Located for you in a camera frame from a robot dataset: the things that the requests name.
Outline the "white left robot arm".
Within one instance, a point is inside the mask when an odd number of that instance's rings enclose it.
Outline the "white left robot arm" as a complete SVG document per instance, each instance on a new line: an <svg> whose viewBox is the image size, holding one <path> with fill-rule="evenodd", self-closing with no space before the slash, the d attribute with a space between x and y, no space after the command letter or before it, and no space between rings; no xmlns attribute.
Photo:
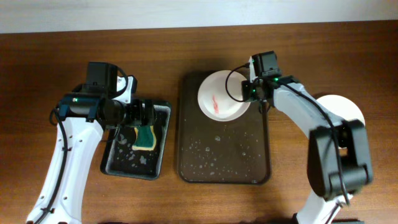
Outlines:
<svg viewBox="0 0 398 224"><path fill-rule="evenodd" d="M81 223L82 203L91 161L103 133L133 131L132 148L154 149L154 105L132 97L135 85L80 84L50 113L57 120L57 140L39 198L27 223Z"/></svg>

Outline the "white plate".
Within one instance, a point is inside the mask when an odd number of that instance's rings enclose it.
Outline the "white plate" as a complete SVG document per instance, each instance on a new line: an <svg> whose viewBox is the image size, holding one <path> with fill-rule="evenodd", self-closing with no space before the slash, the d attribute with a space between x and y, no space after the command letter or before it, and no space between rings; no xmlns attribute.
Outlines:
<svg viewBox="0 0 398 224"><path fill-rule="evenodd" d="M215 121L227 122L242 116L250 103L233 100L226 91L225 82L230 70L212 73L201 83L198 90L198 104L201 111Z"/></svg>
<svg viewBox="0 0 398 224"><path fill-rule="evenodd" d="M338 115L345 120L351 121L358 119L366 125L362 111L348 98L340 95L325 95L319 97L317 101L328 111L331 111L333 114Z"/></svg>

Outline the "white plate back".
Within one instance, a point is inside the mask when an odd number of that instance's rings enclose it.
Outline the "white plate back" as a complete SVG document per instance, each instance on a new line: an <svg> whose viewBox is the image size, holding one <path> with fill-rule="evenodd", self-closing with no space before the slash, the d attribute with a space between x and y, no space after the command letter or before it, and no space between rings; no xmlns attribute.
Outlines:
<svg viewBox="0 0 398 224"><path fill-rule="evenodd" d="M201 111L215 121L227 122L242 116L250 103L233 100L226 91L225 82L230 70L212 73L201 83L198 90L198 104Z"/></svg>

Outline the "green yellow sponge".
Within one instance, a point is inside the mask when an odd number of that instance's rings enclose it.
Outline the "green yellow sponge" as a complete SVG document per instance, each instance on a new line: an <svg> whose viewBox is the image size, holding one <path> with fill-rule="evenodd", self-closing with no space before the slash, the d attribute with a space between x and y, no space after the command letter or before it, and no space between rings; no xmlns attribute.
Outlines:
<svg viewBox="0 0 398 224"><path fill-rule="evenodd" d="M132 145L133 151L153 151L157 139L153 126L139 126L134 128L136 140Z"/></svg>

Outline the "large brown serving tray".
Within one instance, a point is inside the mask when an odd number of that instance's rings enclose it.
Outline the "large brown serving tray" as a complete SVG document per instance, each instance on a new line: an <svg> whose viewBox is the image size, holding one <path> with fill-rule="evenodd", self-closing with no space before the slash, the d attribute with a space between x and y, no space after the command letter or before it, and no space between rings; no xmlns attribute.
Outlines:
<svg viewBox="0 0 398 224"><path fill-rule="evenodd" d="M197 93L209 72L180 82L177 170L189 183L254 184L272 173L266 106L250 104L236 120L219 122L200 109Z"/></svg>

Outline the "white plate front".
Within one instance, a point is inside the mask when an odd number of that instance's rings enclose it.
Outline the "white plate front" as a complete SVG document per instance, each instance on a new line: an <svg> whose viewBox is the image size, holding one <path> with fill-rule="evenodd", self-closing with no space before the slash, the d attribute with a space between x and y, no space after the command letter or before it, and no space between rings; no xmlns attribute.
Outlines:
<svg viewBox="0 0 398 224"><path fill-rule="evenodd" d="M345 120L351 121L358 119L366 125L362 111L348 98L340 95L325 95L319 97L317 101L328 111L331 111L333 114L338 115Z"/></svg>

